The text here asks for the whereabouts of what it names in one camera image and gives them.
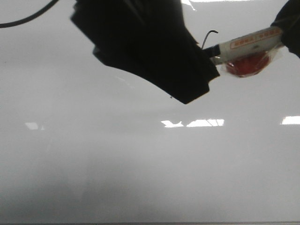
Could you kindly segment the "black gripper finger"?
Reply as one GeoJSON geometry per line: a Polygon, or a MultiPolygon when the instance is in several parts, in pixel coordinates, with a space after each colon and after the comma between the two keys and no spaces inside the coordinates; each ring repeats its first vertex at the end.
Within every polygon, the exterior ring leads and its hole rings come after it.
{"type": "Polygon", "coordinates": [[[300,1],[288,0],[278,12],[271,26],[282,30],[281,42],[289,52],[300,57],[300,1]]]}
{"type": "Polygon", "coordinates": [[[185,26],[179,0],[78,0],[74,25],[104,65],[188,104],[209,92],[216,66],[185,26]]]}

